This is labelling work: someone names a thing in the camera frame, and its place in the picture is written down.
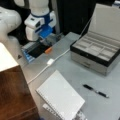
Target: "white object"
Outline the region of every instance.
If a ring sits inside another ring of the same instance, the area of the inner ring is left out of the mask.
[[[55,71],[37,92],[62,120],[74,119],[85,103],[59,71]]]
[[[26,6],[23,0],[14,0],[18,6]],[[42,26],[48,24],[51,28],[56,25],[56,15],[54,11],[50,12],[49,0],[27,0],[31,14],[25,20],[26,35],[28,40],[37,41],[39,33],[43,30]],[[50,21],[45,23],[46,16],[49,14]]]
[[[48,104],[44,104],[43,108],[45,110],[47,110],[48,112],[50,112],[52,115],[56,116],[59,120],[61,120],[60,117],[56,114],[56,112],[53,111],[52,108]],[[77,113],[76,118],[73,119],[73,120],[87,120],[87,118],[85,117],[83,112],[80,111],[80,112]]]
[[[6,47],[0,43],[0,72],[18,66]]]
[[[47,65],[52,65],[54,63],[54,59],[50,59],[48,62],[47,62]]]
[[[16,29],[21,22],[18,12],[0,7],[0,42],[5,45],[13,58],[23,67],[27,64],[27,60],[22,53],[20,44],[17,38],[8,36],[8,33]]]

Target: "black pen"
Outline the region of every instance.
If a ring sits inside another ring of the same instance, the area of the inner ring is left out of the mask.
[[[104,93],[102,93],[102,92],[99,92],[99,91],[95,90],[94,88],[92,88],[92,87],[90,87],[90,86],[88,86],[88,85],[86,85],[86,84],[83,85],[83,87],[87,88],[88,90],[94,91],[95,93],[97,93],[97,94],[99,94],[99,95],[101,95],[101,96],[103,96],[103,97],[105,97],[105,98],[109,98],[108,95],[106,95],[106,94],[104,94]]]

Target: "metal box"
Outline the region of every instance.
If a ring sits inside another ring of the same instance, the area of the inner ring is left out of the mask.
[[[120,9],[97,4],[88,33],[70,49],[73,60],[107,75],[120,60]]]

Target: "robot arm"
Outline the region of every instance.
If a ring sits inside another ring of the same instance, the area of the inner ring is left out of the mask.
[[[25,20],[26,35],[28,40],[37,41],[39,37],[46,38],[56,25],[54,11],[50,12],[48,0],[14,0],[19,6],[29,5],[31,14]]]

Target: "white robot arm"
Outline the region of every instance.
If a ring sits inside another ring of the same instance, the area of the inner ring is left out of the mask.
[[[56,25],[54,11],[50,12],[48,0],[14,0],[18,6],[27,6],[31,14],[25,20],[28,40],[37,41],[39,37],[46,38]]]
[[[14,10],[0,7],[0,43],[3,43],[14,59],[23,67],[27,64],[17,38],[8,36],[21,24],[20,15]]]

